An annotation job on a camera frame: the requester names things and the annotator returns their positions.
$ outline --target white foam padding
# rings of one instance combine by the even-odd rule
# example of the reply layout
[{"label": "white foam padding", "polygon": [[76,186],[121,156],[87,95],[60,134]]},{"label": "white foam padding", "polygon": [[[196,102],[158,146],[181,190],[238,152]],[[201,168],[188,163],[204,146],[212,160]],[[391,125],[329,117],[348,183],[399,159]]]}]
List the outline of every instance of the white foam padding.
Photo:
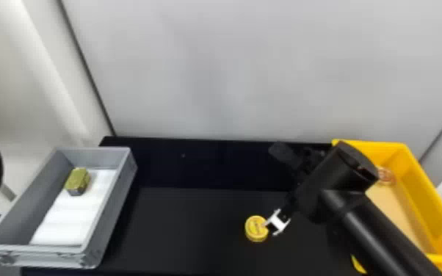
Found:
[{"label": "white foam padding", "polygon": [[30,244],[75,246],[84,243],[116,173],[116,170],[87,171],[91,180],[84,194],[73,197],[62,189]]}]

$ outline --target yellow bin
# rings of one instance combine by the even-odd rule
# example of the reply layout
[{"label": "yellow bin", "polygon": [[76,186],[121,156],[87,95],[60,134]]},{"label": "yellow bin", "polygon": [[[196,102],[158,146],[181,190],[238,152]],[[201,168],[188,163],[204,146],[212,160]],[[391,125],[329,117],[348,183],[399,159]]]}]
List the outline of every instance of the yellow bin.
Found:
[{"label": "yellow bin", "polygon": [[[340,139],[334,139],[335,145]],[[392,170],[396,183],[375,184],[370,199],[442,271],[442,198],[407,145],[397,142],[342,140],[376,166]],[[352,257],[355,268],[366,273]]]}]

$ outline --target yellow lid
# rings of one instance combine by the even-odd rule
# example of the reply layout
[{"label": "yellow lid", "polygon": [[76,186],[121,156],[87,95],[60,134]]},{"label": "yellow lid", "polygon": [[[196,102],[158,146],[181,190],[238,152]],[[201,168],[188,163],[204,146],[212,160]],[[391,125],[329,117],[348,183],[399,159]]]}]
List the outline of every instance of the yellow lid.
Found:
[{"label": "yellow lid", "polygon": [[261,216],[251,216],[245,222],[245,235],[252,242],[266,240],[269,230],[264,226],[266,219]]}]

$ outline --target white backdrop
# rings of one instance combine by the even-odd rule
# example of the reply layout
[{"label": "white backdrop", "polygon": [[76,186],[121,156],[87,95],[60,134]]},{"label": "white backdrop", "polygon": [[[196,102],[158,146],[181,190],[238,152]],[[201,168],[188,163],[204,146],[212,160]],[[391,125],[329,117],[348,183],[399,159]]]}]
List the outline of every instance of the white backdrop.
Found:
[{"label": "white backdrop", "polygon": [[442,129],[442,1],[63,1],[119,135],[406,142]]}]

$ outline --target gray plastic box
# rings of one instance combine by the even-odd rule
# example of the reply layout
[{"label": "gray plastic box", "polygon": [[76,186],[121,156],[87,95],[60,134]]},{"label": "gray plastic box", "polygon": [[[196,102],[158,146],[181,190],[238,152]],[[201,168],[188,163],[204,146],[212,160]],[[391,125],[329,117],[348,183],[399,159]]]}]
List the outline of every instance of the gray plastic box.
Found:
[{"label": "gray plastic box", "polygon": [[[62,191],[74,167],[116,170],[111,187],[80,246],[29,244],[46,212]],[[112,235],[137,165],[129,148],[57,148],[50,154],[26,191],[0,217],[0,263],[92,269],[100,264]]]}]

